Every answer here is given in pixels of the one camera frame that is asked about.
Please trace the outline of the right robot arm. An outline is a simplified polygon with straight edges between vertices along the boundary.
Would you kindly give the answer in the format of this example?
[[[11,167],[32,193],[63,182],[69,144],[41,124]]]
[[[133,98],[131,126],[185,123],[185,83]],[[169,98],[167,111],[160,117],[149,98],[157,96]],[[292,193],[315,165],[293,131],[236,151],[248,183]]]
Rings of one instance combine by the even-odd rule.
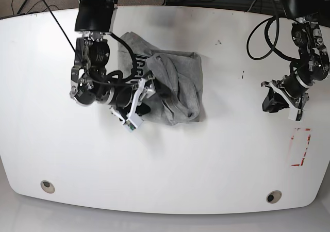
[[[168,97],[170,90],[152,71],[143,73],[131,47],[113,33],[117,8],[118,0],[79,0],[75,31],[82,35],[74,49],[70,97],[83,106],[94,102],[109,106],[123,126],[134,130],[142,124],[142,116],[151,111],[143,101],[155,94]],[[107,73],[110,48],[104,35],[128,50],[132,68],[127,77],[120,70]]]

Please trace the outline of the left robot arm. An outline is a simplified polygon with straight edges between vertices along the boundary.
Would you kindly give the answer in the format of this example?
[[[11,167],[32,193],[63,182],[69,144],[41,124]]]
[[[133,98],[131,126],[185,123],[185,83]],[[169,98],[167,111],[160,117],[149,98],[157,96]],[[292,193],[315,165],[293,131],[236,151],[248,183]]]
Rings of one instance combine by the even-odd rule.
[[[274,49],[279,57],[290,62],[290,73],[282,80],[261,84],[269,89],[262,109],[277,113],[289,108],[295,111],[294,119],[298,121],[309,99],[307,90],[315,81],[323,81],[329,76],[329,54],[320,29],[321,25],[329,26],[329,0],[279,1],[284,17],[293,20],[291,37],[300,57],[292,58]]]

